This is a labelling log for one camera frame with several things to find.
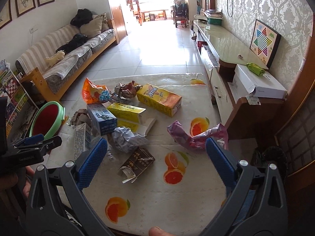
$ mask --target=patterned wallpaper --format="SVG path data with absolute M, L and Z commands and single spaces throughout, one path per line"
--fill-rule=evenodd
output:
M 287 89 L 300 68 L 306 41 L 312 32 L 313 12 L 306 0 L 233 0 L 234 14 L 227 15 L 227 0 L 215 0 L 224 13 L 223 26 L 248 47 L 255 20 L 259 19 L 282 35 L 270 73 Z M 229 0 L 229 13 L 232 2 Z

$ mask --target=staircase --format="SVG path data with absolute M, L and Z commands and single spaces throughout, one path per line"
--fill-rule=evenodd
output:
M 125 1 L 126 1 L 126 5 L 129 6 L 130 11 L 136 17 L 137 22 L 142 26 L 143 19 L 142 19 L 140 6 L 139 6 L 139 1 L 138 0 L 125 0 Z

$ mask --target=orange snack bag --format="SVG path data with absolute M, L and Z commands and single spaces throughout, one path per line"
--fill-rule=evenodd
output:
M 92 84 L 86 78 L 83 84 L 82 97 L 87 104 L 105 103 L 110 100 L 110 93 L 105 85 Z

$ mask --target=blue gripper pad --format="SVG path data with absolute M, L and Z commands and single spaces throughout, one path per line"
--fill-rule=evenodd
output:
M 90 185 L 106 153 L 107 141 L 101 138 L 78 171 L 77 186 L 80 191 Z
M 230 164 L 214 139 L 207 139 L 206 152 L 215 166 L 215 169 L 217 170 L 224 185 L 234 189 L 237 183 L 235 169 Z

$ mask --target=stuffed toy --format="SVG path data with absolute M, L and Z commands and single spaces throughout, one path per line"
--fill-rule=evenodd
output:
M 64 57 L 65 57 L 65 53 L 63 51 L 58 51 L 52 57 L 44 58 L 44 61 L 49 65 L 49 67 L 52 67 L 55 64 L 57 64 L 59 61 L 61 61 Z

